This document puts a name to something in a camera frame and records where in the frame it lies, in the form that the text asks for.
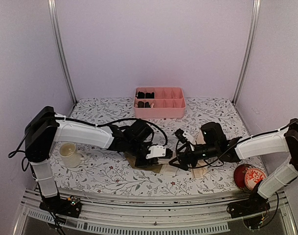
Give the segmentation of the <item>red floral round tin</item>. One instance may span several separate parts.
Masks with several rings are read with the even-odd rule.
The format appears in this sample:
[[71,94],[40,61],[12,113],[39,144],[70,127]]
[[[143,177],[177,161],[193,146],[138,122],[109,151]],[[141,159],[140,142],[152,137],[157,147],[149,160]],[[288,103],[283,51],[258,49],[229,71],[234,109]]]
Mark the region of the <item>red floral round tin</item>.
[[265,179],[266,176],[266,173],[262,169],[251,164],[241,164],[233,173],[235,184],[246,193],[250,193],[256,184]]

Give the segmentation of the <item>black rolled underwear front middle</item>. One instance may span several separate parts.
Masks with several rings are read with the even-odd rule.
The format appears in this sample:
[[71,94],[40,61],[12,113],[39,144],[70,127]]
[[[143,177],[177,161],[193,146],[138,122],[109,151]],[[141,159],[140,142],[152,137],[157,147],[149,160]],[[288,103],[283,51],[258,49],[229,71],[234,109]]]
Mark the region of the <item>black rolled underwear front middle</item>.
[[149,102],[145,102],[145,104],[144,104],[144,107],[145,107],[145,108],[150,108],[150,107],[151,107],[151,105],[150,105],[150,103],[149,103]]

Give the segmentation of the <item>floral patterned table mat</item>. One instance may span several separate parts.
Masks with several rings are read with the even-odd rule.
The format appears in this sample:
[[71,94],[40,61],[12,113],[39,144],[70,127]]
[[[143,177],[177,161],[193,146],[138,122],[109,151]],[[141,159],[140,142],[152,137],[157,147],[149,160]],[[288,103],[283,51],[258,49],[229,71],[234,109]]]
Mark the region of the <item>floral patterned table mat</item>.
[[[221,124],[228,139],[247,137],[248,132],[232,103],[223,98],[187,98],[183,118],[154,119],[154,142],[174,149],[175,131],[182,129],[196,137],[200,127],[210,121]],[[216,162],[206,174],[195,178],[191,172],[168,168],[166,173],[133,169],[123,154],[80,144],[88,160],[76,168],[64,166],[56,144],[50,157],[57,186],[93,193],[130,196],[181,196],[237,190],[233,180],[236,163]]]

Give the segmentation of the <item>black rolled underwear front left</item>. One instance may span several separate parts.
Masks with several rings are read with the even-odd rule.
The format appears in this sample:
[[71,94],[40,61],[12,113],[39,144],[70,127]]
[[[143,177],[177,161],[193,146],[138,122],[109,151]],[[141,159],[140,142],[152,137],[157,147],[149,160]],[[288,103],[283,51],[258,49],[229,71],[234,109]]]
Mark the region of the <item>black rolled underwear front left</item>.
[[138,102],[138,108],[144,108],[144,102],[143,101]]

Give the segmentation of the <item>cream ceramic mug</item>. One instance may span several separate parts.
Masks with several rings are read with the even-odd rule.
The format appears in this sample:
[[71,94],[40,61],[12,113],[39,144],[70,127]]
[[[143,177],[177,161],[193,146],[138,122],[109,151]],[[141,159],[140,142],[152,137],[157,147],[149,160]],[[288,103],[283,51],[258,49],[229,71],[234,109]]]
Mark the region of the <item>cream ceramic mug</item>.
[[76,144],[66,142],[59,148],[60,158],[66,167],[75,168],[88,159],[85,152],[77,149]]

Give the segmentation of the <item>black rolled underwear back left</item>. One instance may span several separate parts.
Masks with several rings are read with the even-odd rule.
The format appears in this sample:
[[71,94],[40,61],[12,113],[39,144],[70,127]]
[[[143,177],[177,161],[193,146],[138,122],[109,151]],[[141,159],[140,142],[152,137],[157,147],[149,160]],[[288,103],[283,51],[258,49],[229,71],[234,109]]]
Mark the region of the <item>black rolled underwear back left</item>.
[[137,98],[138,99],[145,99],[145,93],[144,92],[138,92],[137,93]]

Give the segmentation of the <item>right aluminium frame post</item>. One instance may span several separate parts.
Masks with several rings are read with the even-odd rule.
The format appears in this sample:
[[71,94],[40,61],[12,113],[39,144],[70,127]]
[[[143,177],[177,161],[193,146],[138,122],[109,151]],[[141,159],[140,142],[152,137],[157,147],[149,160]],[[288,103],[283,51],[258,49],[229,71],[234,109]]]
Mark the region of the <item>right aluminium frame post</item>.
[[248,69],[248,66],[249,66],[250,57],[251,57],[253,44],[254,44],[254,39],[255,39],[257,26],[258,26],[260,6],[261,6],[261,0],[254,0],[253,1],[252,16],[251,16],[251,21],[250,21],[249,34],[248,34],[248,38],[247,38],[244,58],[243,58],[240,73],[239,73],[239,76],[238,76],[235,92],[234,92],[234,95],[233,95],[233,98],[232,98],[232,103],[235,106],[237,105],[237,103],[239,101],[241,91],[242,91],[242,88],[243,88],[243,85],[244,85],[247,69]]

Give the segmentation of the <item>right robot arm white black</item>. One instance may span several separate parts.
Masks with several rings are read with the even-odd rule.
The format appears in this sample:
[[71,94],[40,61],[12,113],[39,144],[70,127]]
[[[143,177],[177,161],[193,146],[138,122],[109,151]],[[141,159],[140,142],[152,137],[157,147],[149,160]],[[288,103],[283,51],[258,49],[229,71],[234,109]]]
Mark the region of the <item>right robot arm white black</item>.
[[277,130],[248,138],[226,138],[219,123],[201,126],[204,144],[193,144],[182,129],[175,132],[181,147],[175,148],[175,158],[169,164],[182,170],[198,169],[199,160],[214,157],[222,162],[237,163],[250,157],[278,152],[289,153],[288,159],[272,174],[253,188],[247,200],[230,203],[227,212],[232,218],[243,217],[270,209],[268,199],[298,177],[298,119]]

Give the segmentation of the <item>peach underwear pile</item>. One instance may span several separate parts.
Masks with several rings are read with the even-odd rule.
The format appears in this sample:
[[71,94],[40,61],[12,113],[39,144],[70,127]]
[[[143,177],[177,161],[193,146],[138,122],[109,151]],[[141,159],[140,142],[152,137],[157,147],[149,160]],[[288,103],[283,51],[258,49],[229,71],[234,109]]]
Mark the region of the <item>peach underwear pile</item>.
[[[204,137],[202,131],[200,130],[195,142],[197,144],[205,144]],[[192,178],[198,179],[204,177],[204,175],[208,172],[208,166],[205,166],[206,163],[204,160],[198,160],[197,166],[195,169],[191,169]]]

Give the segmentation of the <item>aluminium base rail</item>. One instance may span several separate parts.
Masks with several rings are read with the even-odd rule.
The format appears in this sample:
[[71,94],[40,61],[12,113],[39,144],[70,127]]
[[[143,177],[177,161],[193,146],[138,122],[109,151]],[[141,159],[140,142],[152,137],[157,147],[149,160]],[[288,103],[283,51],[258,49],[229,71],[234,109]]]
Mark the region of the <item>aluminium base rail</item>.
[[298,235],[283,191],[269,199],[266,226],[252,230],[245,218],[232,218],[230,203],[247,198],[240,191],[184,196],[125,196],[60,189],[82,203],[78,218],[63,216],[68,235]]

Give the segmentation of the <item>pink compartment organizer box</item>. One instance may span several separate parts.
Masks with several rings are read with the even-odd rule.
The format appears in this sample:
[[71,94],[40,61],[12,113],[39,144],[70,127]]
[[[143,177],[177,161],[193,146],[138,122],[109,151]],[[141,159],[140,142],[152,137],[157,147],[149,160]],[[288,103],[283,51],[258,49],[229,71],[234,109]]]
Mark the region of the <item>pink compartment organizer box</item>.
[[[155,93],[155,98],[138,99],[137,93]],[[138,108],[138,102],[154,102],[154,108]],[[134,113],[137,118],[183,118],[186,109],[183,90],[180,87],[137,87],[135,91]]]

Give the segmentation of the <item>aluminium frame post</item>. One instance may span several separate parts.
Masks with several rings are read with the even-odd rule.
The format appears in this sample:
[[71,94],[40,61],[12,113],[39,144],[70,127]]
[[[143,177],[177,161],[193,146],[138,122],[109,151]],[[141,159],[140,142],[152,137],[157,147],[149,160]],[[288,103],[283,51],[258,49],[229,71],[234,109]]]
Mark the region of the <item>aluminium frame post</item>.
[[48,9],[49,9],[49,16],[52,24],[53,35],[56,42],[56,47],[58,51],[59,60],[61,63],[62,72],[66,81],[67,89],[73,104],[77,103],[77,97],[75,94],[75,89],[71,80],[69,68],[67,65],[67,60],[64,52],[63,42],[62,42],[62,35],[59,27],[58,21],[58,14],[56,9],[56,1],[55,0],[48,0]]
[[242,88],[243,88],[243,85],[244,85],[247,69],[248,69],[248,66],[249,66],[250,57],[251,57],[253,44],[254,44],[254,39],[255,39],[257,26],[258,26],[260,6],[261,6],[261,0],[254,0],[253,1],[252,16],[251,16],[251,21],[250,21],[249,34],[248,34],[248,38],[247,38],[244,58],[243,58],[240,73],[239,73],[239,76],[238,76],[235,92],[234,92],[234,95],[233,95],[233,98],[232,98],[232,103],[235,106],[237,105],[237,103],[239,101],[241,91],[242,91]]

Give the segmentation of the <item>left aluminium frame post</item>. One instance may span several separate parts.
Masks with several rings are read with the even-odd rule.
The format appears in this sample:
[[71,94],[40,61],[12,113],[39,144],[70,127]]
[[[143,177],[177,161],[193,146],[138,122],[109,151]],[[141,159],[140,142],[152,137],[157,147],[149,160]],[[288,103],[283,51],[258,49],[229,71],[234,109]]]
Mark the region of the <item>left aluminium frame post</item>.
[[52,24],[53,35],[56,42],[56,47],[58,51],[59,60],[61,63],[62,72],[66,81],[67,89],[73,104],[77,103],[77,97],[75,94],[75,89],[71,80],[69,68],[67,65],[67,60],[64,52],[63,42],[62,42],[62,35],[59,27],[58,21],[58,14],[56,9],[56,1],[55,0],[48,0],[48,9],[49,9],[49,16]]

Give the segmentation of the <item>olive beige underwear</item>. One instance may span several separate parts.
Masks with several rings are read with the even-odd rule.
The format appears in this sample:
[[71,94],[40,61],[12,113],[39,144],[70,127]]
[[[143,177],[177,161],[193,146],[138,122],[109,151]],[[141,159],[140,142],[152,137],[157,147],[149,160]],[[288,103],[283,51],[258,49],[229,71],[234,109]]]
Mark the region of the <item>olive beige underwear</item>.
[[161,164],[154,165],[154,166],[145,166],[145,167],[137,167],[135,165],[136,159],[135,157],[131,155],[125,155],[126,160],[128,161],[129,165],[133,169],[137,170],[145,170],[145,171],[151,171],[156,174],[163,174],[167,176],[175,177],[178,169],[174,166],[170,166],[167,164],[167,160],[161,160]]

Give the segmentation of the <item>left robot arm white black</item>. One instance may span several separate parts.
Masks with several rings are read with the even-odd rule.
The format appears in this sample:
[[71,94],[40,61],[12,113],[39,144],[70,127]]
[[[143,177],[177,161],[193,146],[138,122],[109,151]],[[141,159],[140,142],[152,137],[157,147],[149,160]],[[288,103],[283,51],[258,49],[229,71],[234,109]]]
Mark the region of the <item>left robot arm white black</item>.
[[146,139],[154,134],[152,123],[136,119],[130,126],[118,127],[114,122],[91,124],[58,115],[53,107],[44,107],[25,128],[25,156],[41,192],[40,209],[52,214],[78,218],[82,204],[71,197],[62,199],[50,166],[50,150],[54,142],[72,142],[97,146],[135,157],[136,166],[151,166],[166,156],[166,148]]

